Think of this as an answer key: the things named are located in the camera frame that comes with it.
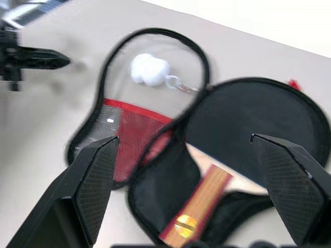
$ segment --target black fabric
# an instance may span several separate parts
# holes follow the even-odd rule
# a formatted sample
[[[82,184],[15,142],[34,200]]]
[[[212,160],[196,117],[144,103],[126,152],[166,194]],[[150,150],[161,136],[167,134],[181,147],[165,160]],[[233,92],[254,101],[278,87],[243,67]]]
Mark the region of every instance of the black fabric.
[[[131,186],[131,209],[153,226],[165,229],[189,199],[200,180],[199,168],[185,142],[173,138],[170,145],[139,173]]]
[[[223,244],[232,232],[250,217],[273,207],[268,196],[234,192],[226,195],[210,217],[201,240],[211,247]]]
[[[252,133],[303,146],[322,166],[330,153],[330,130],[320,108],[303,93],[263,78],[233,80],[215,88],[187,126],[187,142],[265,186]]]

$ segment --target black tool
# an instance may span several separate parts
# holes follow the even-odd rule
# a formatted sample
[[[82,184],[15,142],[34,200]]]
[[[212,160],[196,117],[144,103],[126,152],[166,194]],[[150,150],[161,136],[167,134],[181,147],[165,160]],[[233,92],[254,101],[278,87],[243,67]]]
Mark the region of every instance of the black tool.
[[[10,90],[20,90],[22,69],[54,70],[68,64],[70,59],[57,51],[19,46],[17,30],[0,26],[0,76]]]
[[[113,183],[119,139],[83,148],[45,191],[8,247],[92,247]]]
[[[302,147],[254,134],[269,195],[297,245],[331,244],[331,176]]]

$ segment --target mesh pocket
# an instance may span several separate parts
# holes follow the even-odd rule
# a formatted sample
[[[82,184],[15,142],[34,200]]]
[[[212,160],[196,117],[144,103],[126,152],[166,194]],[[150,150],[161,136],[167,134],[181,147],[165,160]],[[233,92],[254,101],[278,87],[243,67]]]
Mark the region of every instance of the mesh pocket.
[[[104,103],[119,110],[117,113],[120,112],[116,116],[116,120],[108,118],[108,122],[112,123],[112,130],[117,128],[116,135],[121,140],[116,156],[114,180],[123,182],[131,174],[141,153],[152,137],[171,119],[153,111],[116,100],[106,99]],[[163,138],[163,142],[166,143],[168,139],[169,137]],[[148,153],[148,159],[156,156],[162,148],[163,145],[153,146],[151,150],[153,152]]]

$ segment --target textured gripper pad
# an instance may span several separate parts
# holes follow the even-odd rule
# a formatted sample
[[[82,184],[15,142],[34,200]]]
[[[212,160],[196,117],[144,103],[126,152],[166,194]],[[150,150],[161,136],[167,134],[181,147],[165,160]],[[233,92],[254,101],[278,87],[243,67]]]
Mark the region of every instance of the textured gripper pad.
[[[324,205],[323,195],[284,148],[259,137],[253,146],[277,211],[294,242],[304,243]]]
[[[77,190],[77,208],[90,244],[97,240],[109,201],[117,147],[114,139],[99,149]]]

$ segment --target gold logo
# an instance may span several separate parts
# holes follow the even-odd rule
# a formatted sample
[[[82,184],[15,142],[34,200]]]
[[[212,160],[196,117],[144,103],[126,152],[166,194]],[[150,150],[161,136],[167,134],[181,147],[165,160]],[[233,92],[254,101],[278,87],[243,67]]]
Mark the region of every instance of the gold logo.
[[[175,223],[176,231],[186,239],[192,236],[196,226],[197,221],[188,215],[179,216]]]

